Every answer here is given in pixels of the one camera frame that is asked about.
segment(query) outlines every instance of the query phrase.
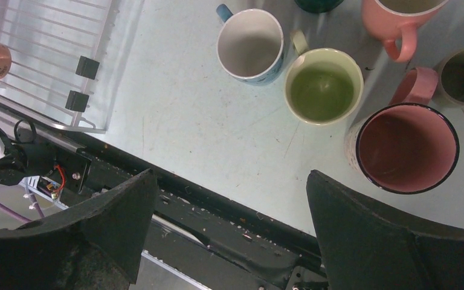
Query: dark green mug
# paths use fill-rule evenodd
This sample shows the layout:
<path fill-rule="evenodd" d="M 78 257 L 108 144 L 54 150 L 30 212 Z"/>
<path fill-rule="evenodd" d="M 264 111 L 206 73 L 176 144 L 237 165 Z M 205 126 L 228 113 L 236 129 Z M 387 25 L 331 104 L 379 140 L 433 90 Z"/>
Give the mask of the dark green mug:
<path fill-rule="evenodd" d="M 294 0 L 301 9 L 310 13 L 325 13 L 339 6 L 344 0 Z"/>

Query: red wire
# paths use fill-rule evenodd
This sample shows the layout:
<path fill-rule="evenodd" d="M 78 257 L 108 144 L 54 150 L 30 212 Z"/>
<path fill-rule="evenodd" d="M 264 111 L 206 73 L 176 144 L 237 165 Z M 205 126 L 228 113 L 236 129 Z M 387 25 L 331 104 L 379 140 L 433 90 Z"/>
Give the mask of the red wire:
<path fill-rule="evenodd" d="M 53 192 L 59 193 L 61 191 L 61 189 L 63 189 L 65 187 L 66 179 L 65 179 L 65 174 L 63 173 L 63 169 L 61 168 L 61 166 L 56 165 L 56 166 L 54 166 L 54 168 L 57 169 L 57 171 L 59 171 L 59 175 L 61 175 L 61 186 L 59 188 L 53 190 Z"/>

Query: white mug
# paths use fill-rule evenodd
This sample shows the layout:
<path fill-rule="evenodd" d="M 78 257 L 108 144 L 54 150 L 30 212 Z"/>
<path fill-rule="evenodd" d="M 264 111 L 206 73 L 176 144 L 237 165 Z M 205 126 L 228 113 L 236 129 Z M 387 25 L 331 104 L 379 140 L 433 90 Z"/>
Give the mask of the white mug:
<path fill-rule="evenodd" d="M 232 14 L 225 4 L 216 12 L 224 25 L 217 39 L 217 56 L 229 75 L 241 82 L 265 85 L 280 74 L 284 58 L 283 32 L 265 10 Z"/>

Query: dish rack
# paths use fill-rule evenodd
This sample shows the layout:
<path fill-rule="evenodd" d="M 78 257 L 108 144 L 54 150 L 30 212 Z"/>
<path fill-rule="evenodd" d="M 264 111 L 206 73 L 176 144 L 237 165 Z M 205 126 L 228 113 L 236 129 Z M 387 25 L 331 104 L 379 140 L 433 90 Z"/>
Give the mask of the dish rack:
<path fill-rule="evenodd" d="M 102 70 L 116 2 L 0 0 L 0 43 L 12 59 L 0 103 L 57 129 L 106 132 L 115 94 L 95 90 L 112 77 Z"/>

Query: purple cable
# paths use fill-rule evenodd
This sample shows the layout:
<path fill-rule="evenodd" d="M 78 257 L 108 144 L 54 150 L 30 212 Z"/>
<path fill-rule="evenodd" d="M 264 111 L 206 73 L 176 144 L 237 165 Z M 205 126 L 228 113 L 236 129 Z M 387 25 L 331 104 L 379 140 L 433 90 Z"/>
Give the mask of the purple cable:
<path fill-rule="evenodd" d="M 8 215 L 10 215 L 11 217 L 15 218 L 15 219 L 18 220 L 18 221 L 21 221 L 21 222 L 30 222 L 30 221 L 31 221 L 31 220 L 28 219 L 27 217 L 21 216 L 20 214 L 14 212 L 13 210 L 11 210 L 10 208 L 6 207 L 6 206 L 3 205 L 2 203 L 0 203 L 0 210 L 4 211 L 5 213 L 7 213 Z"/>
<path fill-rule="evenodd" d="M 34 195 L 34 193 L 31 193 L 29 191 L 29 188 L 27 188 L 27 185 L 26 185 L 26 188 L 25 188 L 25 194 L 29 197 L 29 200 L 33 204 L 34 209 L 36 211 L 38 211 L 38 214 L 40 215 L 40 218 L 43 219 L 45 217 L 45 215 L 42 212 L 42 209 L 40 208 L 40 205 L 38 204 L 38 201 L 36 200 L 36 196 Z"/>

